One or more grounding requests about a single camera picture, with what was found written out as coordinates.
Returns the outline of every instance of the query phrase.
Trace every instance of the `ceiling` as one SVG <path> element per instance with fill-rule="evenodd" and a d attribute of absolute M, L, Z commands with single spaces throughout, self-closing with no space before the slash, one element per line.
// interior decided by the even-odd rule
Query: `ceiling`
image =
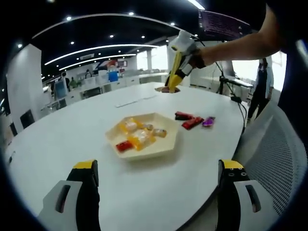
<path fill-rule="evenodd" d="M 223 13 L 249 23 L 253 29 L 259 29 L 265 16 L 265 3 L 247 0 L 197 0 L 206 10 Z M 8 9 L 14 9 L 8 19 L 2 15 L 5 22 L 3 31 L 9 31 L 4 36 L 8 46 L 4 60 L 12 57 L 19 49 L 17 43 L 24 46 L 31 43 L 42 50 L 42 73 L 48 80 L 48 75 L 60 73 L 60 67 L 78 62 L 76 58 L 94 53 L 95 57 L 128 53 L 131 47 L 108 48 L 93 50 L 72 55 L 47 66 L 44 64 L 59 56 L 82 49 L 112 45 L 112 44 L 144 44 L 161 38 L 155 45 L 166 43 L 166 38 L 176 35 L 178 31 L 170 26 L 144 19 L 121 16 L 97 16 L 66 21 L 67 16 L 76 17 L 98 13 L 134 12 L 135 15 L 160 20 L 165 23 L 174 22 L 192 34 L 198 34 L 202 40 L 207 40 L 198 30 L 198 9 L 188 0 L 19 0 L 10 1 Z M 40 31 L 61 21 L 66 23 L 56 26 L 32 39 Z"/>

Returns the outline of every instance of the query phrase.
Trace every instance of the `hexagonal tray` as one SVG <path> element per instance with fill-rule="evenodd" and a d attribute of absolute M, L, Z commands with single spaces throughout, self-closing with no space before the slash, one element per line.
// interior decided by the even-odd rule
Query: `hexagonal tray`
<path fill-rule="evenodd" d="M 165 138 L 156 137 L 155 143 L 145 147 L 140 151 L 131 149 L 120 153 L 116 149 L 116 145 L 120 142 L 126 141 L 127 138 L 125 134 L 123 134 L 123 132 L 120 130 L 118 125 L 128 118 L 135 118 L 142 123 L 152 124 L 154 128 L 164 129 L 167 131 L 167 136 Z M 125 117 L 119 121 L 119 123 L 107 131 L 105 135 L 117 156 L 126 160 L 146 159 L 170 153 L 174 149 L 176 136 L 180 127 L 179 123 L 175 120 L 164 117 L 158 113 Z"/>

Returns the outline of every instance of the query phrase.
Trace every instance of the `desk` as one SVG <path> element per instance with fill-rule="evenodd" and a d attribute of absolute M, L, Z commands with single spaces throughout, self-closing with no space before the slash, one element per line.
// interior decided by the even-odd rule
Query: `desk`
<path fill-rule="evenodd" d="M 243 119 L 227 96 L 183 86 L 164 94 L 154 90 L 160 86 L 136 85 L 79 101 L 18 134 L 7 149 L 15 151 L 9 172 L 29 210 L 37 216 L 52 187 L 77 162 L 95 158 L 102 230 L 174 231 L 191 218 L 218 185 L 218 160 L 233 157 Z M 119 159 L 104 136 L 125 116 L 157 112 L 174 118 L 176 111 L 215 116 L 216 123 L 212 129 L 181 127 L 174 153 L 136 162 Z"/>

